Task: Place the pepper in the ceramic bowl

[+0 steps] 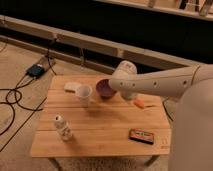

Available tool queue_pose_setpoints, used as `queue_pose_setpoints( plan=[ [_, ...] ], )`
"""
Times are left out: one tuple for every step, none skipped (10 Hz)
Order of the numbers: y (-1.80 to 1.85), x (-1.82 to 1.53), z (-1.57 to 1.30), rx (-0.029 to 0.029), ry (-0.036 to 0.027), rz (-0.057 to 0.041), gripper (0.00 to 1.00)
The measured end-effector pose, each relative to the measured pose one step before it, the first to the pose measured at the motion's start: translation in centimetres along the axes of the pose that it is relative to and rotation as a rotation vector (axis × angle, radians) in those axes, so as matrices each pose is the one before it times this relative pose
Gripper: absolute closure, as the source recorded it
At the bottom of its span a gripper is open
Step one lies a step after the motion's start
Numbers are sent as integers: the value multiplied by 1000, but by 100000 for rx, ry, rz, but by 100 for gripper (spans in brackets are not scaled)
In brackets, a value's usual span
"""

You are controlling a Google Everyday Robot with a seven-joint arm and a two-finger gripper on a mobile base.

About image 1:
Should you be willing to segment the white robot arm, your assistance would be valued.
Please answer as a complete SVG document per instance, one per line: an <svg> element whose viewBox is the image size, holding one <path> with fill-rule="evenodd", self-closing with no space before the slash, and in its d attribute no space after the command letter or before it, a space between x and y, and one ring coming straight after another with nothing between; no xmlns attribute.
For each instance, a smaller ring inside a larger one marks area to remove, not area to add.
<svg viewBox="0 0 213 171"><path fill-rule="evenodd" d="M123 61L109 85L125 99L135 93L176 98L168 171L213 171L213 64L139 74Z"/></svg>

